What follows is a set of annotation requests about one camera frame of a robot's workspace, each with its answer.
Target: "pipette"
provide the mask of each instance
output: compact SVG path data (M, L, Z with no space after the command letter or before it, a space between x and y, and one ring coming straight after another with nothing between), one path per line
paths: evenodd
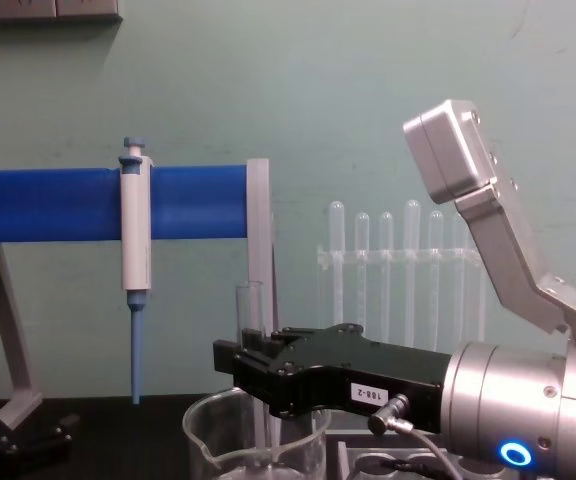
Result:
M150 168L152 161L142 156L145 143L127 137L128 155L121 163L121 250L122 284L127 294L131 322L131 395L139 404L141 395L141 337L144 308L151 287L150 276Z

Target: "white label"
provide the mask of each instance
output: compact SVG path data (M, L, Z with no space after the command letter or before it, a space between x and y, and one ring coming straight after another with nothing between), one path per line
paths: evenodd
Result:
M368 403L381 407L388 402L388 390L351 383L350 398L355 402Z

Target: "pipette holder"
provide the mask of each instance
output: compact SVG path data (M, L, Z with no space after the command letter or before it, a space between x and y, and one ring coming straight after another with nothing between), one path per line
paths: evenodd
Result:
M1 244L0 336L13 388L10 400L0 409L0 421L14 430L41 403L42 396L30 367L26 340Z
M119 171L0 171L0 336L13 392L0 421L14 430L40 404L2 244L121 240ZM264 289L264 321L277 328L270 164L156 167L152 238L239 238L248 280Z

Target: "gray box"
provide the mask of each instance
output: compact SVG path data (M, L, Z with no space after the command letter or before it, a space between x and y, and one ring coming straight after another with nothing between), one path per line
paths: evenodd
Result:
M118 0L57 0L59 17L119 18Z
M56 18L55 0L0 0L0 19Z

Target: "blue led ring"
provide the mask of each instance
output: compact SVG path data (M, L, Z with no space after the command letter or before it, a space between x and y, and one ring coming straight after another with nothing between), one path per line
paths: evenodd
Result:
M504 443L499 453L504 461L515 467L525 467L532 462L530 451L517 442Z

